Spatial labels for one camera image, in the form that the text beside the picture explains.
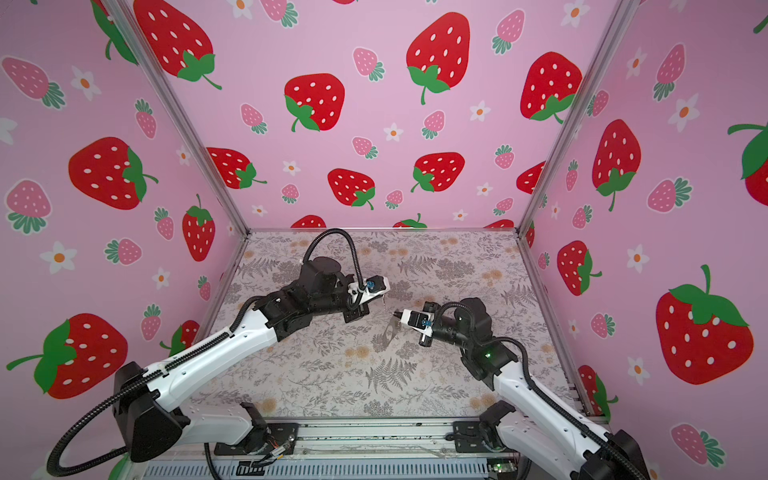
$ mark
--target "wire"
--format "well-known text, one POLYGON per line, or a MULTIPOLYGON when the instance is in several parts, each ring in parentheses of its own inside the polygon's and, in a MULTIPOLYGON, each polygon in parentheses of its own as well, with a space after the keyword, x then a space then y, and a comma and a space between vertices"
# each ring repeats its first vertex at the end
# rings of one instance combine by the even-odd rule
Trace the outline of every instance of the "wire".
POLYGON ((329 228, 328 230, 322 232, 320 235, 315 237, 315 240, 312 240, 312 243, 310 243, 310 245, 306 248, 306 252, 304 253, 304 258, 302 259, 302 263, 307 263, 308 261, 310 261, 312 252, 315 250, 315 247, 317 247, 318 243, 320 243, 325 237, 328 237, 329 235, 333 235, 335 233, 338 235, 341 235, 346 239, 346 242, 349 244, 349 251, 352 254, 352 263, 355 266, 355 275, 357 275, 357 286, 359 288, 358 288, 357 300, 353 302, 351 298, 347 299, 346 308, 348 310, 357 310, 357 307, 360 306, 360 302, 362 301, 362 292, 365 291, 366 285, 362 278, 362 273, 360 273, 360 262, 357 258, 357 249, 355 248, 355 242, 354 240, 352 240, 352 237, 346 231, 340 228, 329 228))
POLYGON ((205 451, 205 462, 208 464, 208 471, 210 472, 210 476, 214 477, 214 480, 221 480, 219 472, 217 472, 216 467, 214 467, 214 461, 210 457, 210 446, 207 442, 203 444, 203 450, 205 451))

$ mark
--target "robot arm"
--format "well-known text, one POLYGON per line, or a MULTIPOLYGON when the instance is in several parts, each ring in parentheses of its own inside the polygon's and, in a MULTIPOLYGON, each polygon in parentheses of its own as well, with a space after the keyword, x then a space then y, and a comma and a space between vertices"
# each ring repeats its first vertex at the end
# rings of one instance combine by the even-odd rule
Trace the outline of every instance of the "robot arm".
POLYGON ((484 442, 517 450, 557 480, 647 479, 637 443, 624 431, 612 435, 531 377, 525 348, 516 340, 493 336, 491 317, 480 299, 443 306, 427 302, 423 311, 395 315, 419 332, 421 346, 431 346, 433 339, 459 346, 467 370, 502 398, 489 409, 494 412, 485 419, 490 428, 484 442), (454 307, 454 318, 443 316, 454 307), (503 342, 515 343, 522 358, 503 342))

